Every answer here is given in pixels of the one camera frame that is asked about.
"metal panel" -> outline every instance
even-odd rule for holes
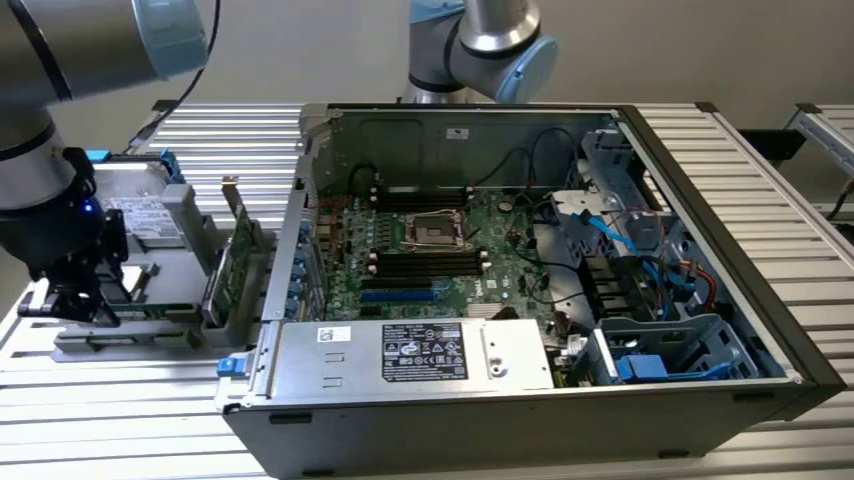
[[[671,130],[679,139],[690,140],[691,136],[677,134],[673,129],[698,130],[709,135],[710,128],[721,128],[710,114],[694,105],[642,106],[642,111],[653,127]],[[183,130],[250,127],[275,130],[283,125],[295,129],[298,113],[298,107],[275,105],[190,105],[178,111],[167,126]],[[191,136],[196,143],[224,141],[202,134]],[[168,142],[160,135],[155,140]],[[778,191],[775,183],[750,165],[747,176],[731,169],[727,176],[723,163],[737,162],[733,152],[738,155],[742,152],[734,144],[726,155],[718,150],[719,145],[714,147],[711,154],[701,150],[675,152],[686,163],[722,162],[717,176],[709,176],[709,170],[694,170],[699,176],[691,177],[701,192]],[[196,146],[176,148],[175,152],[184,171],[190,170],[191,183],[206,185],[206,178],[232,171],[282,177],[278,181],[290,183],[288,173],[279,172],[291,169],[296,160],[294,150],[287,148],[240,150]],[[701,161],[706,156],[709,162]],[[215,203],[224,202],[219,192],[203,191],[200,200],[212,202],[203,204],[203,211],[224,215],[224,203]],[[270,195],[264,190],[246,189],[242,193],[256,217],[282,217],[287,191]],[[252,204],[254,199],[271,203]],[[815,231],[799,211],[786,205],[781,203],[774,212],[763,213],[753,211],[750,203],[719,207],[730,209],[725,210],[722,220],[738,235]],[[276,222],[280,223],[280,219],[266,225],[278,226]],[[757,246],[774,240],[750,235],[741,239]],[[781,242],[799,240],[801,237],[785,238]],[[813,249],[750,249],[749,252],[775,288],[787,284],[810,287],[823,284],[814,283],[815,280],[845,285],[841,281],[851,278],[846,274],[849,263],[823,241],[815,242]],[[831,363],[849,385],[854,385],[853,308],[849,304],[790,307],[819,348],[833,358]],[[216,359],[56,364],[48,357],[56,331],[51,322],[19,322],[14,315],[0,322],[1,478],[54,478],[58,472],[66,479],[267,478],[214,410]],[[231,388],[236,394],[243,385],[235,382]],[[454,472],[418,478],[849,479],[854,477],[853,431],[854,390],[849,390],[794,422],[758,425],[702,459]]]

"motherboard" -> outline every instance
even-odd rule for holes
[[[327,320],[494,318],[515,312],[549,322],[551,305],[530,296],[531,287],[546,290],[543,269],[507,241],[523,210],[518,197],[482,192],[459,208],[415,212],[388,212],[359,198],[334,201],[318,226]],[[522,240],[515,248],[538,260],[530,246]]]

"green circuit board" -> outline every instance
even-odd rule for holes
[[[517,219],[517,211],[501,213],[498,204],[513,201],[513,195],[483,193],[459,211],[462,236],[471,249],[486,249],[493,264],[482,276],[439,277],[432,279],[436,300],[416,303],[372,303],[379,315],[360,315],[362,280],[367,273],[368,255],[372,248],[386,253],[411,252],[402,245],[407,240],[407,215],[376,213],[367,202],[354,200],[338,212],[322,212],[340,216],[342,228],[336,229],[332,244],[347,245],[346,252],[327,256],[328,303],[327,320],[419,319],[467,317],[471,305],[493,304],[510,306],[521,318],[551,319],[550,305],[534,302],[521,289],[519,278],[531,282],[542,275],[541,267],[522,260],[507,244],[506,236]],[[537,258],[534,250],[525,251]]]

